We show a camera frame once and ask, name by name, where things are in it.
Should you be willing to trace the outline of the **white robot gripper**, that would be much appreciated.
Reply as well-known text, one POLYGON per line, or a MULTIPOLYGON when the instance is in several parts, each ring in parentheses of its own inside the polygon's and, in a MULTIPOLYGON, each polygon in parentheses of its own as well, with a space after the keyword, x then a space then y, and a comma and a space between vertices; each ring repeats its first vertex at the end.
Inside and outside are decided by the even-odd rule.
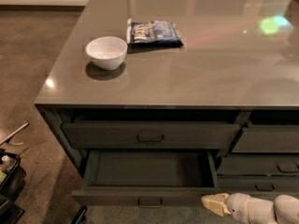
POLYGON ((231 214, 232 218, 241 224, 249 224, 249 200, 250 196, 242 193, 219 193, 201 198, 206 209, 220 217, 231 214))

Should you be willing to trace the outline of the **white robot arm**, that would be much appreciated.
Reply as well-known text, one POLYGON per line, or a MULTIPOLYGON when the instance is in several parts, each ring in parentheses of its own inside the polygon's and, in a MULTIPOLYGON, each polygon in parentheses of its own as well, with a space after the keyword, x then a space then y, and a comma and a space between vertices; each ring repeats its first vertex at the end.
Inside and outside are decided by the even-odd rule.
POLYGON ((205 195, 201 201, 214 214, 230 215, 239 224, 299 224, 299 200, 290 195, 268 201, 243 193, 219 193, 205 195))

